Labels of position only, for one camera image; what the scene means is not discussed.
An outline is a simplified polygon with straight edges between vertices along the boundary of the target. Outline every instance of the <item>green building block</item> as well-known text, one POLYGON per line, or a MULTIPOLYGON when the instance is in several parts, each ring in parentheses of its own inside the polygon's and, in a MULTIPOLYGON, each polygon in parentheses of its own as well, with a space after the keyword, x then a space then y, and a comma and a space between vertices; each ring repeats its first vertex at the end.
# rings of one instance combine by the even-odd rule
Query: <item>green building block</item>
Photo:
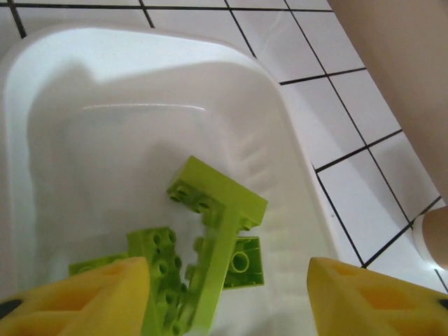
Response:
POLYGON ((261 286, 264 283, 260 239, 258 237, 238 238, 223 289, 261 286))
POLYGON ((181 335, 176 325, 176 308, 187 287, 181 283, 182 261, 174 250, 176 234, 168 227, 139 230, 127 234, 129 252, 69 266, 70 275, 105 266, 116 260, 143 256, 148 261, 150 295, 141 329, 142 336, 181 335))
POLYGON ((167 192, 202 214, 206 226, 198 237, 197 264, 187 266, 188 291, 174 322, 181 334, 208 333, 240 230, 261 224, 267 201, 209 165, 190 156, 167 192))

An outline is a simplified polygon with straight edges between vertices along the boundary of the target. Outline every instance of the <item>beige wall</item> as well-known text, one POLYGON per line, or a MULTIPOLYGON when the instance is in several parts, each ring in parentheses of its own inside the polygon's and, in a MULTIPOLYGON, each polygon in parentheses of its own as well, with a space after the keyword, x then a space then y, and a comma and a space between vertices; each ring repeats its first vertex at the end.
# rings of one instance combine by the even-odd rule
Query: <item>beige wall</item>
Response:
POLYGON ((329 0, 448 201, 448 0, 329 0))

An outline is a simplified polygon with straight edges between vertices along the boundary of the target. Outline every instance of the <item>white plastic bin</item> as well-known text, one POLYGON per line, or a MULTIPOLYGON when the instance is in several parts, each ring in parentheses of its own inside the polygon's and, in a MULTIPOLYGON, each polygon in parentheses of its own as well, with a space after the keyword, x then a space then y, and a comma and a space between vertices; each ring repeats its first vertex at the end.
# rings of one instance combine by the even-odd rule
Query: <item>white plastic bin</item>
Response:
POLYGON ((221 295, 214 335, 315 335, 306 276, 333 256, 312 169, 279 86, 228 45, 117 27, 55 26, 0 64, 0 297, 125 251, 169 225, 186 265, 202 227, 165 188, 189 155, 269 201, 265 285, 221 295))

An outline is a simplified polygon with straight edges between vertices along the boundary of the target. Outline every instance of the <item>white tile floor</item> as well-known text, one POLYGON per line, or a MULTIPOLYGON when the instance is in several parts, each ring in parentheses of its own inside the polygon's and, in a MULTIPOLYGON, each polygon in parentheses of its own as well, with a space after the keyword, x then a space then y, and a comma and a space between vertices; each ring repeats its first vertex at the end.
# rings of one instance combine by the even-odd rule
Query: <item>white tile floor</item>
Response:
POLYGON ((0 0, 0 57, 21 36, 79 20, 187 32, 253 53, 281 83, 341 259, 445 291, 448 272, 439 278, 421 261, 410 225, 443 203, 325 0, 0 0))

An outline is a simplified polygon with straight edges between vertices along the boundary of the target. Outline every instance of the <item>green plastic piece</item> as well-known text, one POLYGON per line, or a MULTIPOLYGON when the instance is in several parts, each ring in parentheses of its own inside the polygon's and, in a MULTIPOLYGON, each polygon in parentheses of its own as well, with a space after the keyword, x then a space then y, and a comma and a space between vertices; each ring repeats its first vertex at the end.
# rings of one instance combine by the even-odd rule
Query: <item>green plastic piece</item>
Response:
POLYGON ((176 308, 187 287, 181 283, 182 261, 174 250, 176 234, 168 227, 139 230, 127 234, 129 252, 69 266, 70 275, 105 266, 116 260, 143 256, 148 261, 150 295, 141 329, 142 336, 177 336, 176 308))
POLYGON ((202 214, 206 226, 198 237, 197 264, 187 266, 185 300, 178 307, 176 325, 182 333, 208 333, 224 286, 240 230, 261 224, 267 201, 231 178, 190 156, 167 192, 202 214))
POLYGON ((115 261, 120 261, 122 259, 128 258, 129 255, 127 252, 123 252, 120 254, 110 255, 104 258, 98 258, 94 260, 89 260, 85 262, 80 262, 78 264, 69 265, 69 274, 76 275, 86 271, 93 270, 94 268, 102 267, 114 263, 115 261))
POLYGON ((223 289, 261 286, 265 284, 261 263, 260 239, 237 239, 223 289))

